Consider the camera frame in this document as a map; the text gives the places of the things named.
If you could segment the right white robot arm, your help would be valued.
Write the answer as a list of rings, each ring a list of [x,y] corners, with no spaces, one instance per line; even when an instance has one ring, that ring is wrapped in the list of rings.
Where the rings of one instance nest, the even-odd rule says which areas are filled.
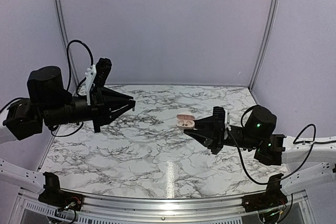
[[[254,159],[266,166],[299,163],[290,174],[278,174],[266,183],[285,195],[335,181],[335,137],[314,135],[307,139],[274,134],[277,117],[267,108],[254,105],[246,113],[247,121],[234,126],[229,112],[215,106],[211,116],[198,120],[190,113],[178,114],[176,126],[214,155],[231,146],[239,155],[243,150],[253,151]]]

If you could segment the left corner frame post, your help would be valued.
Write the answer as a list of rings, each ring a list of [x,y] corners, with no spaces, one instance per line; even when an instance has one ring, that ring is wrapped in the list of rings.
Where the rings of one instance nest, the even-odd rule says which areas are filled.
[[[63,44],[63,48],[65,51],[65,54],[67,53],[67,46],[68,43],[70,42],[70,40],[68,39],[68,34],[67,34],[67,30],[66,30],[66,23],[65,23],[65,18],[64,18],[64,14],[63,14],[63,10],[62,10],[62,4],[61,4],[61,0],[54,0],[54,5],[55,5],[55,9],[56,9],[56,17],[57,17],[57,22],[58,22],[58,27],[59,27],[59,31],[60,31],[60,36],[61,36],[61,41]],[[79,79],[78,79],[78,74],[74,65],[74,59],[72,56],[72,52],[69,49],[69,56],[67,56],[67,59],[69,59],[68,61],[70,62],[70,72],[71,72],[71,83],[74,87],[77,86],[77,84],[79,83]]]

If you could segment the right corner frame post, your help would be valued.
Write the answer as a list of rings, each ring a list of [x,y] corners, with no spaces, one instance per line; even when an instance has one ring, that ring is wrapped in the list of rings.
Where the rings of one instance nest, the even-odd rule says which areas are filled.
[[[270,0],[270,6],[269,6],[269,11],[268,11],[268,16],[267,16],[267,19],[266,19],[266,25],[265,25],[264,33],[263,33],[260,48],[259,48],[259,51],[258,51],[257,60],[256,60],[256,63],[255,63],[254,69],[253,69],[253,73],[251,75],[250,83],[249,83],[249,86],[248,86],[250,92],[253,91],[253,89],[254,89],[254,87],[257,83],[258,76],[260,74],[262,64],[263,64],[263,61],[264,61],[265,56],[266,56],[268,43],[269,43],[271,32],[272,32],[272,28],[273,28],[273,25],[274,25],[274,22],[275,22],[275,19],[276,19],[278,3],[279,3],[279,0]]]

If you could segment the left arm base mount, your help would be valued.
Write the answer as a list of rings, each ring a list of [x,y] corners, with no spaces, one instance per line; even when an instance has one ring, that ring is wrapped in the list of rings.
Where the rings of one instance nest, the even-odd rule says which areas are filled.
[[[83,204],[83,195],[61,190],[59,177],[50,172],[44,172],[45,183],[43,192],[38,201],[61,209],[80,211]]]

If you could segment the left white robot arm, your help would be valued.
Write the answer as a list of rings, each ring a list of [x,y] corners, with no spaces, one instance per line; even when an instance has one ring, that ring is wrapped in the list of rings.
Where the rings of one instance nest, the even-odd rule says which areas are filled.
[[[69,123],[92,121],[95,132],[134,109],[133,97],[104,87],[110,65],[91,65],[85,73],[86,94],[74,97],[61,85],[61,71],[48,66],[30,73],[29,98],[19,98],[6,107],[1,142],[23,140]]]

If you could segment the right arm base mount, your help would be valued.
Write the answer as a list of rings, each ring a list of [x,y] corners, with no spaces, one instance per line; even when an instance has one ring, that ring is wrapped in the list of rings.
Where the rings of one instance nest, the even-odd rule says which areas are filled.
[[[280,179],[283,174],[273,175],[268,179],[263,193],[250,194],[242,197],[242,206],[246,212],[259,211],[286,204],[287,196],[281,191]]]

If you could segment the corner frame post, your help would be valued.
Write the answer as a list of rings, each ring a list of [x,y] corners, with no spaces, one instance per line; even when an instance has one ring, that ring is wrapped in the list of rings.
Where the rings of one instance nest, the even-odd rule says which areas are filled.
[[[61,36],[61,41],[63,44],[63,48],[65,51],[65,54],[67,53],[67,46],[68,43],[70,42],[70,40],[68,39],[68,34],[67,34],[67,30],[66,30],[66,23],[65,23],[65,18],[64,18],[64,14],[63,14],[63,10],[62,10],[62,4],[61,4],[61,0],[54,0],[54,5],[55,5],[55,9],[56,9],[56,17],[57,17],[57,22],[58,22],[58,27],[59,27],[59,31],[60,31],[60,36]],[[71,83],[74,87],[77,86],[77,84],[79,83],[79,79],[78,79],[78,74],[74,65],[74,59],[72,56],[72,52],[69,49],[69,56],[67,56],[67,59],[69,59],[68,61],[70,62],[70,72],[71,72]]]
[[[265,56],[266,56],[268,43],[269,43],[271,32],[272,32],[272,28],[273,28],[273,25],[274,25],[274,22],[275,22],[275,19],[276,19],[278,3],[279,3],[279,0],[270,0],[270,6],[269,6],[269,11],[268,11],[268,16],[267,16],[267,19],[266,19],[266,25],[265,25],[264,33],[263,33],[260,48],[259,48],[259,51],[258,51],[257,60],[256,60],[256,63],[255,63],[254,69],[253,69],[253,73],[251,75],[250,83],[249,83],[249,86],[248,86],[250,92],[253,91],[253,89],[254,89],[254,87],[257,83],[258,76],[260,74],[262,64],[263,64],[263,61],[264,61]]]

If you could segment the pink round earbud case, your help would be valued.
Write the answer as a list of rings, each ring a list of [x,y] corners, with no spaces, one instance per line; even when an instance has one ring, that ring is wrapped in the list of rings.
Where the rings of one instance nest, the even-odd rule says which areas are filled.
[[[192,114],[180,113],[176,118],[176,127],[180,130],[192,130],[195,127],[195,116]]]

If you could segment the aluminium front rail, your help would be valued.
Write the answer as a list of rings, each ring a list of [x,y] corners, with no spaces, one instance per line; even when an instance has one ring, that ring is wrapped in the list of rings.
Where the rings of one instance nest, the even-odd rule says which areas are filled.
[[[315,223],[307,194],[288,198],[286,205],[247,212],[242,196],[193,199],[141,199],[84,194],[79,211],[57,212],[21,190],[9,223],[261,223],[281,209],[280,223]]]

